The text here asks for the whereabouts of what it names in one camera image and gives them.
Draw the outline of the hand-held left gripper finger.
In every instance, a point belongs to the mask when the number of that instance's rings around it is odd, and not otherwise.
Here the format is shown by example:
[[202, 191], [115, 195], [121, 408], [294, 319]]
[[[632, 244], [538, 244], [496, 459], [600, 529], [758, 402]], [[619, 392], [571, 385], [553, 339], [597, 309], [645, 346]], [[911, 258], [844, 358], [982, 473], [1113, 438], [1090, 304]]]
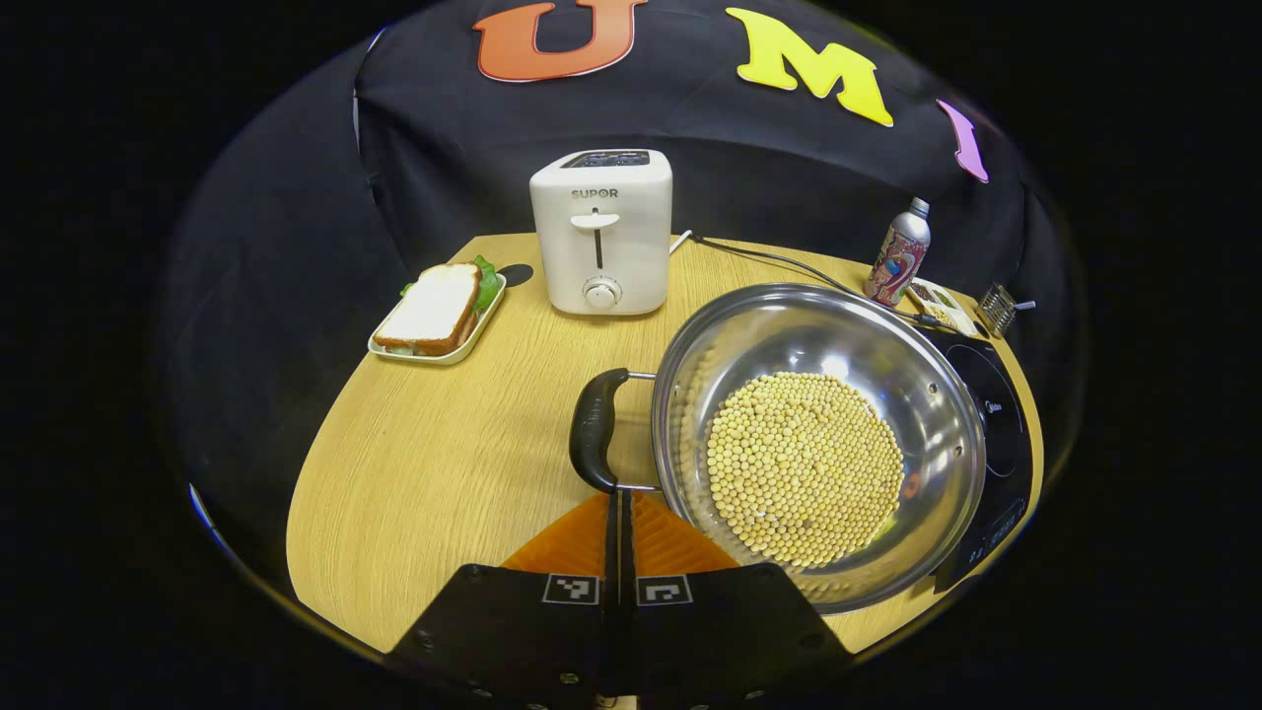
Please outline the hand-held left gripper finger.
[[854, 665], [774, 562], [644, 576], [618, 491], [618, 692], [640, 709], [793, 709]]
[[618, 493], [604, 496], [594, 575], [464, 562], [385, 655], [459, 709], [592, 709], [618, 610]]

